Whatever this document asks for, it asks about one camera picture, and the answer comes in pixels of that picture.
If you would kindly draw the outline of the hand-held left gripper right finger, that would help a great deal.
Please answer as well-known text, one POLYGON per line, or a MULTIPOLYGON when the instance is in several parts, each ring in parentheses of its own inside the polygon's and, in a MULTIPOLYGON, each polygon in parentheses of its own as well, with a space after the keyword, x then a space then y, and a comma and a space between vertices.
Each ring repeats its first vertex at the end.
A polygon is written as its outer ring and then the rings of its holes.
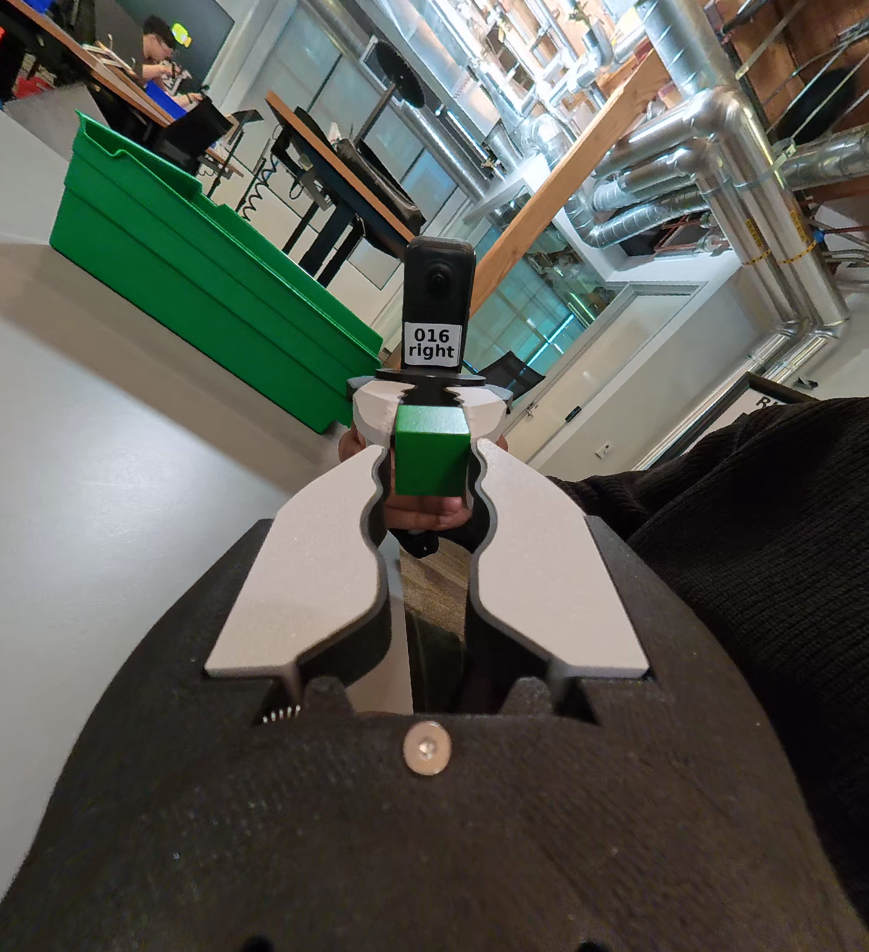
POLYGON ((469 570, 468 646, 493 683, 536 677, 559 701, 578 680, 640 680, 649 662, 581 507, 488 439, 472 459, 484 537, 469 570))

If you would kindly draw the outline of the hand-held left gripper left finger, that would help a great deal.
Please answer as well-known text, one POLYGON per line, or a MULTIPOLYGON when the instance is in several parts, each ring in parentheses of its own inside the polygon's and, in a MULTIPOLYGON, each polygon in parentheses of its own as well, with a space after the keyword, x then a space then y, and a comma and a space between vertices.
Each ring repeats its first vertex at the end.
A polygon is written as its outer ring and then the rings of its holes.
POLYGON ((275 679, 294 703, 329 676, 350 687, 393 644, 387 530, 390 452, 369 446, 275 514, 206 662, 215 679, 275 679))

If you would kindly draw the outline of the small green cube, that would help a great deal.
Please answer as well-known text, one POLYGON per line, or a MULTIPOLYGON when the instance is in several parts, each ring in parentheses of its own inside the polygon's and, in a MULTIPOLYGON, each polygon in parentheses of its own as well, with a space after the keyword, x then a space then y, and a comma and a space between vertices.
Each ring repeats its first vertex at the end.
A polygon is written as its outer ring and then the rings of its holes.
POLYGON ((470 447, 470 430, 461 407, 400 406, 394 428, 395 493, 463 496, 470 447))

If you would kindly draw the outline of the green plastic bin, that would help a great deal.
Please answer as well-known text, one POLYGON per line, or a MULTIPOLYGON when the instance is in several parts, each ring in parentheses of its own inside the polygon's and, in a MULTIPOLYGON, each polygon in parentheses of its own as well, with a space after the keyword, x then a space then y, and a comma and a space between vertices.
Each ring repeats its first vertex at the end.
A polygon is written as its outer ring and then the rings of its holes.
POLYGON ((381 336, 198 180, 83 113, 50 245, 318 433, 381 336))

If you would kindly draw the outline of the black standing desk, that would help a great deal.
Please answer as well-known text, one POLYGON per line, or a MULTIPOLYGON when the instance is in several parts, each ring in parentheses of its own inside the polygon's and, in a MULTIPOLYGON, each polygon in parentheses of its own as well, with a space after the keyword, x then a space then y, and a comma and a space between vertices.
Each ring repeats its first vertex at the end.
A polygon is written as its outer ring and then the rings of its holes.
POLYGON ((337 154, 313 120, 292 110, 274 91, 266 95, 277 128, 273 143, 263 149, 250 186, 240 201, 244 209, 250 196, 284 171, 293 184, 309 195, 309 209, 284 246, 288 254, 316 212, 331 214, 303 257, 299 267, 326 288, 357 245, 370 237, 381 251, 402 260, 413 232, 381 197, 337 154))

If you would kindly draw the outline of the grey desk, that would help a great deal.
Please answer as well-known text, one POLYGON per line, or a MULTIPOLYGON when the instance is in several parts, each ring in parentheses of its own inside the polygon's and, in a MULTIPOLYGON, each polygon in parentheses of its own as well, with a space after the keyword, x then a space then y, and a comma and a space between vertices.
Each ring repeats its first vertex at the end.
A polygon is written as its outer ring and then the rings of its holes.
POLYGON ((0 900, 132 649, 337 463, 48 245, 67 162, 0 112, 0 900))

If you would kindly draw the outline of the wood-edged desk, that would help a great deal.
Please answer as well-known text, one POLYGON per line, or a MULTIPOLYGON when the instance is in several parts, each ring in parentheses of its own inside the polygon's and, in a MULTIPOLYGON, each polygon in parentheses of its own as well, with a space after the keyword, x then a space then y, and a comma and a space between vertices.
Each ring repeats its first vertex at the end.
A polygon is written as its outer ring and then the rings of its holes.
MULTIPOLYGON (((21 36, 28 54, 60 80, 73 74, 74 80, 53 88, 85 84, 109 126, 144 149, 151 151, 155 135, 171 125, 172 117, 146 95, 131 75, 94 52, 87 51, 70 34, 27 2, 1 1, 0 14, 9 18, 4 28, 6 38, 21 36)), ((218 179, 242 177, 231 161, 211 147, 200 159, 200 169, 208 168, 218 179)))

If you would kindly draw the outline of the person's right hand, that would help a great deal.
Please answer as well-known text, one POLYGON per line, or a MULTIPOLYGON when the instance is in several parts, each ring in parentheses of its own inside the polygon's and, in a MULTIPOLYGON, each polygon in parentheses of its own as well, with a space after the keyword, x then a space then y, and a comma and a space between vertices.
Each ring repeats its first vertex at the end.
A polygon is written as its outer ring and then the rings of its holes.
MULTIPOLYGON (((499 434, 496 446, 509 450, 505 435, 499 434)), ((352 425, 344 430, 338 443, 339 462, 361 452, 368 446, 365 437, 352 425)), ((388 530, 434 531, 455 530, 472 518, 472 510, 464 497, 412 496, 395 493, 395 452, 391 451, 391 492, 384 503, 388 530)))

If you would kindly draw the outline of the black office chair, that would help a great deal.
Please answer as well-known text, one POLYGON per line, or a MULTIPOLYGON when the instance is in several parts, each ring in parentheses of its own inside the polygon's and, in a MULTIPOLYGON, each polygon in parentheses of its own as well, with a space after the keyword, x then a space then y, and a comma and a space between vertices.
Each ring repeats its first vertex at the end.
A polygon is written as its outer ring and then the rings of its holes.
POLYGON ((483 376, 488 385, 508 390, 512 400, 520 399, 545 380, 543 374, 524 363, 512 351, 476 373, 483 376))
POLYGON ((164 127, 149 146, 160 158, 196 176, 200 159, 232 128, 229 115, 219 112, 213 100, 204 96, 189 112, 164 127))

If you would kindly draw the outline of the wooden beam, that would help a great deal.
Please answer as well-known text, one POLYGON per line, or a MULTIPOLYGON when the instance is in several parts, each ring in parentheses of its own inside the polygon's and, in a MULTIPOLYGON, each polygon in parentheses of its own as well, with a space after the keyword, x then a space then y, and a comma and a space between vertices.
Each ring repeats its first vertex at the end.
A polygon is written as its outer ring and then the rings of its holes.
POLYGON ((478 263, 469 309, 471 314, 488 300, 557 212, 580 189, 607 151, 628 132, 668 78, 661 58, 651 51, 636 65, 630 77, 613 91, 603 109, 478 263))

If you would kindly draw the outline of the white metal cabinet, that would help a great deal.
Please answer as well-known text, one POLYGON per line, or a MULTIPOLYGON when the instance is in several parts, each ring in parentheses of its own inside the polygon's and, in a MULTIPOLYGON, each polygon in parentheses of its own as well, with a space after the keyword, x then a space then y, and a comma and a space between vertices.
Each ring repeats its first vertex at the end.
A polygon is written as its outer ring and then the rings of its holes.
POLYGON ((630 285, 514 405, 509 451, 566 480, 632 470, 772 321, 740 272, 702 286, 630 285))

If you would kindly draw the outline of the black round-headed pole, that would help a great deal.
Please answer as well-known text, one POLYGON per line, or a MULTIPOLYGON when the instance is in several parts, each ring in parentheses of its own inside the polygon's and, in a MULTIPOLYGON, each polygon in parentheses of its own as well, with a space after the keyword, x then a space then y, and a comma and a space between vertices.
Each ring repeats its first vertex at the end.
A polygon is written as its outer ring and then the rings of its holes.
POLYGON ((426 105, 420 80, 397 49, 384 40, 378 40, 374 49, 377 52, 378 64, 383 78, 387 82, 387 87, 381 99, 369 113, 366 122, 353 138, 352 144, 354 147, 359 146, 364 141, 395 94, 416 109, 422 109, 426 105))

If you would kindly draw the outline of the cluster of silver ducts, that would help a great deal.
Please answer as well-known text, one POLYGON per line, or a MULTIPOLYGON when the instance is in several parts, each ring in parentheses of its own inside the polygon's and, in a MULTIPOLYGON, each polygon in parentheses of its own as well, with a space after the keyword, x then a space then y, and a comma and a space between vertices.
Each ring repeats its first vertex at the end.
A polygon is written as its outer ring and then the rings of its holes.
MULTIPOLYGON (((435 10, 441 31, 431 28, 415 2, 358 2, 383 37, 407 55, 407 63, 420 66, 422 78, 450 101, 457 102, 465 83, 481 86, 498 114, 494 127, 505 129, 523 157, 544 155, 549 173, 610 96, 575 139, 561 121, 559 101, 596 86, 601 71, 625 63, 642 42, 635 33, 616 46, 582 2, 562 5, 585 26, 583 46, 565 33, 552 2, 521 2, 537 22, 531 39, 552 32, 557 44, 557 54, 540 66, 566 65, 557 83, 534 71, 532 86, 516 98, 488 42, 493 28, 526 42, 516 2, 423 2, 435 10)), ((708 208, 742 264, 758 275, 760 296, 778 318, 777 328, 741 370, 806 362, 838 339, 848 313, 793 189, 869 174, 869 126, 778 158, 702 6, 633 2, 632 7, 669 78, 561 209, 570 212, 584 244, 611 246, 708 208)))

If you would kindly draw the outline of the black monitor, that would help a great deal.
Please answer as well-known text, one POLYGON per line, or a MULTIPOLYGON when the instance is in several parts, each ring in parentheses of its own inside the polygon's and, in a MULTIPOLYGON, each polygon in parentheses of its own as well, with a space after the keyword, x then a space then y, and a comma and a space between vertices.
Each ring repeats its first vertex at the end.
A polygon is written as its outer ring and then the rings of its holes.
POLYGON ((156 17, 174 34, 175 61, 202 81, 232 31, 234 20, 216 1, 118 1, 138 25, 156 17))

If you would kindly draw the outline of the grey board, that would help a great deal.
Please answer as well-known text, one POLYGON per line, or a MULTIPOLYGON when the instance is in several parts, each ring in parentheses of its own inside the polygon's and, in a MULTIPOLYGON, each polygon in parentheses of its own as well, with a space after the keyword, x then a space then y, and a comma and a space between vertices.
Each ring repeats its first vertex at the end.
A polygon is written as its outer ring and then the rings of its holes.
POLYGON ((80 129, 78 113, 109 126, 87 85, 82 83, 11 100, 5 104, 4 112, 66 162, 71 160, 72 143, 80 129))

